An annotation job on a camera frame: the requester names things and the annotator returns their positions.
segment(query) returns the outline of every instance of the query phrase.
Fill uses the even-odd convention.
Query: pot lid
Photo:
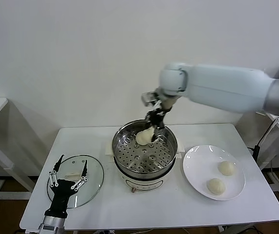
[[[57,173],[58,179],[65,179],[77,182],[81,179],[82,170],[87,160],[87,179],[78,190],[72,195],[68,202],[69,208],[80,207],[91,201],[99,192],[104,181],[104,170],[100,162],[89,155],[78,155],[64,160]],[[47,194],[50,200],[53,200],[54,193],[49,187],[49,180],[47,181]]]

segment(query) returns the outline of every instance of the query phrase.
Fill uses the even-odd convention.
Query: white wall
[[[60,127],[144,117],[164,64],[279,70],[277,0],[0,0],[0,97],[50,148]],[[179,100],[166,123],[236,123]]]

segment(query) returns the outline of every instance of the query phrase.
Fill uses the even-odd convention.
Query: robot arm
[[[179,97],[230,112],[264,110],[279,115],[279,79],[260,70],[168,64],[160,73],[159,88],[142,95],[146,106],[154,106],[146,119],[152,123],[156,112],[164,117]]]

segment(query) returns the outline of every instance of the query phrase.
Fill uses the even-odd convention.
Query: wooden floor
[[[25,191],[21,185],[14,180],[6,180],[2,187],[2,191],[19,192]],[[19,222],[23,211],[27,205],[27,201],[23,200],[0,200],[0,234],[13,234],[19,229]],[[259,223],[255,225],[263,234],[279,234],[279,222]],[[190,234],[218,234],[217,227],[201,227],[201,228],[186,228]],[[141,230],[123,230],[115,231],[116,234],[131,234]],[[94,231],[81,231],[79,234],[92,234]],[[157,229],[148,232],[148,234],[186,234],[184,229]],[[257,234],[255,230],[248,230],[244,234]]]

